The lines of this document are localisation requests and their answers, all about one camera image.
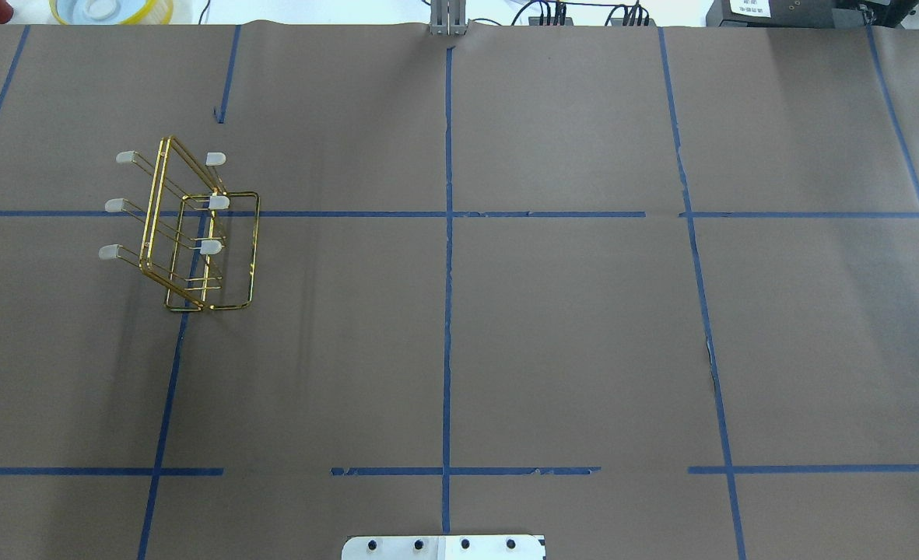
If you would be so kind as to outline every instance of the black cable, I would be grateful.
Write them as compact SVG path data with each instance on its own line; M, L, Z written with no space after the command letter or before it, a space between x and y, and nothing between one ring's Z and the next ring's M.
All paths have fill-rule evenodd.
M521 15L524 14L524 11L527 10L528 7L531 6L531 4L542 4L543 6L545 6L545 14L547 14L547 19L549 17L552 17L552 12L549 11L548 2L545 2L545 0L531 0L531 2L524 4L524 6L522 6L522 9L518 10L518 13L515 14L515 19L511 20L511 25L515 25L516 23L518 23L518 18L520 18ZM542 24L542 7L541 6L538 7L538 24L540 25Z
M210 8L210 2L211 2L211 0L207 0L206 5L203 6L203 11L200 12L200 17L198 17L198 18L196 19L196 25L202 25L202 24L203 24L203 15L206 14L206 13L207 13L207 9Z
M611 24L612 17L615 17L615 12L618 12L619 8L623 8L624 10L626 10L626 14L629 13L629 6L626 6L624 4L618 4L618 6L613 7L612 11L608 13L608 18L605 19L605 25Z

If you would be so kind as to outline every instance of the gold wire rack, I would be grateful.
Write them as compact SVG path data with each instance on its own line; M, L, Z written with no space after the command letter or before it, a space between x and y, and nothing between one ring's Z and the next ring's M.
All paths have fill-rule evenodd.
M170 177L168 167L172 157L186 164L184 177ZM258 252L259 214L261 201L252 191L229 192L217 173L217 167L226 162L221 152L207 153L205 163L200 163L175 137L161 138L158 156L151 163L138 152L121 152L117 163L133 163L151 176L151 191L147 207L136 205L126 198L107 201L106 212L125 213L145 224L142 243L138 251L124 245L106 245L100 248L100 259L122 260L134 265L144 276L160 283L165 292L165 307L170 311L193 312L241 309L252 303L255 288L255 258ZM248 265L248 292L244 301L225 302L224 269L228 237L224 217L235 214L231 201L249 198L254 203L251 212L251 257ZM175 223L166 219L175 218ZM196 222L195 233L186 224Z

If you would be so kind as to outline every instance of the white label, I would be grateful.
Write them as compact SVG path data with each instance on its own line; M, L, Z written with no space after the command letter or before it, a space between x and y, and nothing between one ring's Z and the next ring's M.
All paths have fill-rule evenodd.
M770 17L770 0L729 0L729 7L735 14L755 18Z

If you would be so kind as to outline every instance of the white lid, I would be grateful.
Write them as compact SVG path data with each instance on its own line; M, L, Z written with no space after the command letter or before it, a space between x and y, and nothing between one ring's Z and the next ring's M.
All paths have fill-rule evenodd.
M207 152L207 166L223 166L227 162L224 152Z
M223 243L216 239L205 239L200 241L201 255L217 255L224 248Z
M167 4L163 0L156 7ZM147 0L54 0L58 17L72 25L117 25L132 16L143 16Z
M224 210L231 206L231 199L221 194L211 194L207 202L208 210Z
M121 256L121 247L124 245L106 245L100 247L100 259L113 260Z

